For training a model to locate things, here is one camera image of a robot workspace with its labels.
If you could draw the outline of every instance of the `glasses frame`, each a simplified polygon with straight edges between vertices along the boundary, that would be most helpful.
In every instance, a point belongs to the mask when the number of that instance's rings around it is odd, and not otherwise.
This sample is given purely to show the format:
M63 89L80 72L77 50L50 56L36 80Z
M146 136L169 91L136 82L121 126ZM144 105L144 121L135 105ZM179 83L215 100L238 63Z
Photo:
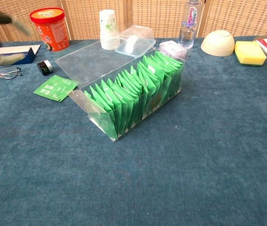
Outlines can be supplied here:
M16 78L17 76L22 76L22 74L19 73L19 72L21 72L21 68L20 68L20 67L16 67L16 66L12 66L12 65L10 65L10 66L4 66L4 67L1 67L0 70L1 70L2 68L6 68L6 67L11 67L11 68L14 67L14 68L15 68L14 71L8 72L8 73L6 73L6 74L15 73L15 76L14 76L14 77L9 77L9 78L7 78L7 77L4 77L4 76L3 76L4 74L1 74L1 73L0 73L0 78L2 78L2 79L6 79L6 80L10 80L10 79L14 79L14 78Z

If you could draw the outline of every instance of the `glasses lens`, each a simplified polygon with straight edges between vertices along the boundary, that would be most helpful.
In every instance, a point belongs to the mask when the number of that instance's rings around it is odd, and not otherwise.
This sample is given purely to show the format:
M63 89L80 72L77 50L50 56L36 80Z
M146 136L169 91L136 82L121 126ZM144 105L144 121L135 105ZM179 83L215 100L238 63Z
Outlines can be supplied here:
M4 79L13 79L17 76L17 67L9 66L0 68L0 75Z

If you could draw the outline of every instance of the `stack of paper cups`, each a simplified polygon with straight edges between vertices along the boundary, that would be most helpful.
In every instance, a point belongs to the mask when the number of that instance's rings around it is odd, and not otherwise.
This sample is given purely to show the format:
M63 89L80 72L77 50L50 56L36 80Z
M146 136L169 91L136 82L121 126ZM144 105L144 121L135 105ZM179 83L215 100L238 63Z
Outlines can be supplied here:
M120 33L112 9L100 11L100 40L103 49L116 49L120 44Z

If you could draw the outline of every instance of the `blue box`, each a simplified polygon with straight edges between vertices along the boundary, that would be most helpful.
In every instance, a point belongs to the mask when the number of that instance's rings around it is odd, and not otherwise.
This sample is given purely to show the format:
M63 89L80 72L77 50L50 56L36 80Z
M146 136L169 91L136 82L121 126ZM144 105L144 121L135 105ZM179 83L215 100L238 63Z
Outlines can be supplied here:
M25 58L15 62L13 65L23 65L33 63L35 56L40 48L40 45L35 46L16 46L0 48L0 56L9 56L16 53L22 53Z

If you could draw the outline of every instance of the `plastic bottle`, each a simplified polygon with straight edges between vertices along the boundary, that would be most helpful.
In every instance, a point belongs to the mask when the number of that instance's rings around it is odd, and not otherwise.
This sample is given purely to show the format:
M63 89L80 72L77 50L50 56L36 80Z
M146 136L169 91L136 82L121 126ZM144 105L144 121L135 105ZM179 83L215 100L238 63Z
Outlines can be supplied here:
M184 6L178 44L184 48L192 48L197 33L198 22L202 13L200 0L187 0Z

